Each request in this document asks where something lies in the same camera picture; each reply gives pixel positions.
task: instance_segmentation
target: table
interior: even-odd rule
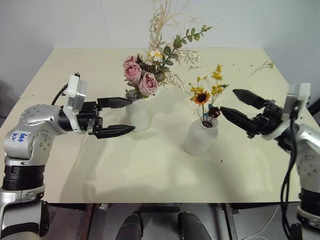
[[[88,82],[87,101],[124,96],[122,61],[143,49],[54,49],[21,95],[0,129],[0,140],[19,120],[24,109],[50,104],[69,75],[80,72]],[[188,86],[197,76],[224,65],[230,84],[220,106],[253,117],[259,111],[240,102],[232,89],[248,89],[283,106],[288,83],[277,68],[251,73],[270,61],[262,49],[202,48],[196,69],[177,65]],[[290,156],[275,141],[246,133],[220,116],[218,138],[201,157],[183,149],[195,105],[181,90],[166,87],[147,99],[152,122],[144,132],[96,139],[73,132],[57,136],[45,168],[44,200],[51,203],[244,203],[278,202]],[[57,104],[63,104],[63,97]],[[104,125],[124,122],[124,109],[102,111]],[[319,129],[305,108],[298,122]],[[0,166],[3,175],[4,164]],[[298,201],[299,178],[293,171],[290,201]]]

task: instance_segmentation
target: white flower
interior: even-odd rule
[[[157,61],[157,62],[162,62],[162,54],[159,50],[156,50],[154,52],[154,60]]]
[[[144,54],[141,58],[141,60],[147,64],[147,65],[152,65],[154,62],[155,58],[155,53],[153,51],[148,51],[146,54]]]

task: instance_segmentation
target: flower stem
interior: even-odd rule
[[[203,121],[205,121],[205,107],[202,105],[202,117],[203,117]]]
[[[187,37],[193,37],[194,35],[202,34],[203,32],[205,32],[205,31],[200,31],[200,32],[194,33],[193,35],[187,35],[187,36],[181,38],[180,41],[178,41],[177,45],[179,45],[179,44],[182,42],[182,40],[186,39]],[[175,48],[172,50],[172,52],[170,53],[170,55],[167,56],[166,59],[162,62],[162,65],[159,67],[159,69],[162,68],[162,67],[164,67],[164,66],[166,65],[167,60],[171,57],[172,54],[175,53],[176,50],[178,50],[178,49],[175,47]]]

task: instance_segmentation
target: sticker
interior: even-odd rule
[[[21,145],[27,141],[30,134],[31,134],[30,131],[16,130],[11,134],[11,136],[10,136],[11,141],[10,142],[12,142],[16,145]]]

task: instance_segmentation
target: sunflower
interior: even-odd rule
[[[204,105],[206,102],[208,102],[210,99],[210,93],[205,91],[205,92],[197,92],[196,95],[194,96],[193,101],[196,104],[199,105]]]

